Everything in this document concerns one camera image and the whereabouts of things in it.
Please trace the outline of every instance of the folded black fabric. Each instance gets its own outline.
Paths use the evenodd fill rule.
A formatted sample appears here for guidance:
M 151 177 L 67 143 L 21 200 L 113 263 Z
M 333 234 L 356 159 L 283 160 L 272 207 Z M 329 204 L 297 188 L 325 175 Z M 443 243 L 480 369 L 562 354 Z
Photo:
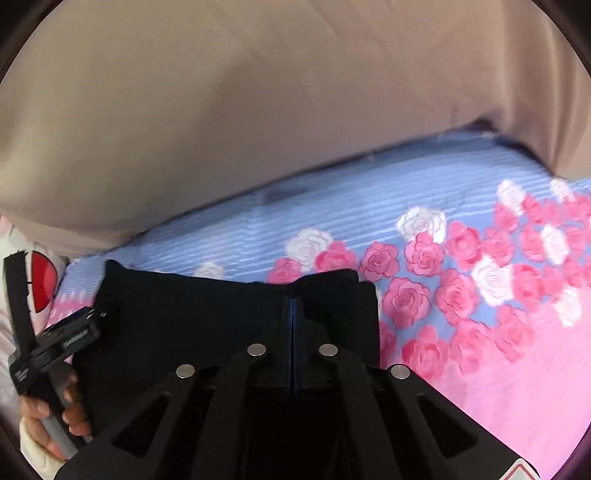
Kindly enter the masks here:
M 74 357 L 94 434 L 181 364 L 223 365 L 281 318 L 285 297 L 300 297 L 304 316 L 325 325 L 331 340 L 379 363 L 374 285 L 340 270 L 285 286 L 236 283 L 129 270 L 115 261 L 95 305 L 115 308 L 102 337 Z

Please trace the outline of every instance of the bed sheet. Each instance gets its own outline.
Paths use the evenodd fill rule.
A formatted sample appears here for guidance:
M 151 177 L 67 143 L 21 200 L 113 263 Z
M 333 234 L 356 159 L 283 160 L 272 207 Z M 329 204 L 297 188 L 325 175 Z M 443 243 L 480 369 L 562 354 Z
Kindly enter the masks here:
M 286 283 L 354 268 L 403 362 L 550 479 L 591 421 L 591 180 L 490 134 L 433 137 L 280 181 L 74 260 L 50 317 L 103 263 Z

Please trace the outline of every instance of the metal pin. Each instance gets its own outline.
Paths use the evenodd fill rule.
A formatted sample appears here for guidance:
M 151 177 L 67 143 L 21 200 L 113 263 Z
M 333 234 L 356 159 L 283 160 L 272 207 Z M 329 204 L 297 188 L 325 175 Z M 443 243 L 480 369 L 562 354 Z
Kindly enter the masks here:
M 195 374 L 195 367 L 193 365 L 184 364 L 177 368 L 177 377 L 190 378 Z
M 390 368 L 390 375 L 397 380 L 404 380 L 410 377 L 410 369 L 406 365 L 396 364 Z
M 262 343 L 253 343 L 246 351 L 250 356 L 263 356 L 267 352 L 267 347 Z
M 337 346 L 333 345 L 332 343 L 325 343 L 324 345 L 320 345 L 318 351 L 322 356 L 335 356 L 337 353 L 339 353 L 339 349 L 337 348 Z

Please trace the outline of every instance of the hand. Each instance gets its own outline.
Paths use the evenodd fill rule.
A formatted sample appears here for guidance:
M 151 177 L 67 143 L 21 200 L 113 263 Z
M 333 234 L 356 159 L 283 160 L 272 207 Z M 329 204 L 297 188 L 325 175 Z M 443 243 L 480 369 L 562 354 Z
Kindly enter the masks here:
M 70 426 L 70 433 L 76 436 L 90 435 L 90 422 L 82 398 L 78 392 L 78 376 L 70 373 L 69 384 L 62 395 L 72 405 L 63 413 L 62 418 Z M 50 415 L 49 405 L 43 400 L 32 397 L 21 397 L 21 414 L 25 421 L 25 427 L 31 437 L 54 457 L 66 460 L 60 448 L 47 433 L 41 423 Z

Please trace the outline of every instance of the red and white sticker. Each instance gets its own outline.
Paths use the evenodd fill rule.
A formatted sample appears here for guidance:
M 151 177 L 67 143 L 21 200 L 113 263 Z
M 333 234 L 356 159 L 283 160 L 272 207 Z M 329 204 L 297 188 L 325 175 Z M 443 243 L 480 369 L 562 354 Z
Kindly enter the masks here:
M 517 460 L 501 480 L 540 480 L 535 470 L 523 458 Z

